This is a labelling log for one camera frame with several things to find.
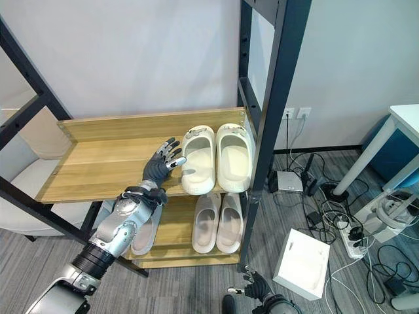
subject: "electrical outlet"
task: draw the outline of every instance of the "electrical outlet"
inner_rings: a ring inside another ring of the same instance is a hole
[[[294,108],[285,108],[283,110],[282,120],[287,120],[287,114],[288,119],[291,120],[294,117]]]
[[[297,119],[303,119],[304,115],[306,116],[306,119],[307,119],[311,110],[312,110],[311,108],[300,108],[299,113],[297,114]]]

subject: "desk leg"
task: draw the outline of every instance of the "desk leg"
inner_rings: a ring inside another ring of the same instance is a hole
[[[402,170],[399,171],[390,181],[382,187],[385,191],[388,188],[395,188],[403,182],[409,175],[411,175],[419,167],[419,155],[414,157]]]
[[[351,185],[351,183],[356,179],[361,171],[363,171],[371,159],[374,158],[376,153],[384,146],[390,136],[392,136],[395,129],[396,121],[392,116],[389,116],[386,123],[384,123],[380,131],[378,131],[362,155],[357,159],[349,172],[343,177],[338,186],[333,190],[334,195],[342,195],[342,193],[345,192],[345,190]]]

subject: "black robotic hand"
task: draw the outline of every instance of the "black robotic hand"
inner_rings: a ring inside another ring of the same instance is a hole
[[[164,142],[145,165],[143,180],[154,182],[157,188],[160,188],[169,173],[186,162],[185,157],[173,160],[173,157],[182,151],[180,148],[174,150],[179,144],[180,142],[176,141],[174,137]]]
[[[302,314],[301,309],[292,301],[285,299],[282,294],[274,294],[266,279],[249,265],[245,265],[242,272],[245,273],[243,278],[250,284],[244,288],[228,288],[227,292],[244,294],[261,301],[262,305],[256,307],[253,314]]]
[[[274,295],[268,282],[257,271],[249,265],[244,266],[242,271],[245,273],[243,278],[250,282],[250,284],[244,287],[245,296],[258,299],[264,303],[266,299]]]
[[[179,141],[174,137],[164,142],[145,164],[143,181],[139,186],[129,186],[119,198],[130,198],[136,203],[144,201],[153,212],[157,206],[166,204],[166,191],[161,188],[163,181],[174,168],[186,162],[185,157],[172,160],[182,151],[180,148],[174,150],[178,145]]]

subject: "white wall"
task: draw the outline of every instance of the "white wall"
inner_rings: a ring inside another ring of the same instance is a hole
[[[418,13],[417,0],[313,0],[287,101],[312,108],[296,148],[360,144],[390,105],[419,102]],[[257,22],[251,44],[272,46],[270,26]],[[249,57],[262,103],[267,67],[260,65],[269,55],[251,46]],[[300,123],[292,121],[291,135]],[[276,148],[285,148],[284,126]]]
[[[234,107],[239,0],[2,0],[75,118]]]
[[[31,86],[0,48],[0,125],[7,119],[1,109],[20,108],[34,95]],[[38,156],[29,145],[16,135],[0,150],[0,176],[11,181],[36,159]]]

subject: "baseboard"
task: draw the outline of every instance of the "baseboard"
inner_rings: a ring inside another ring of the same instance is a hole
[[[293,148],[294,153],[299,152],[329,152],[331,150],[361,150],[362,145],[344,145],[344,146],[325,146],[325,147],[308,147],[308,148]],[[274,154],[285,154],[289,149],[275,149]]]

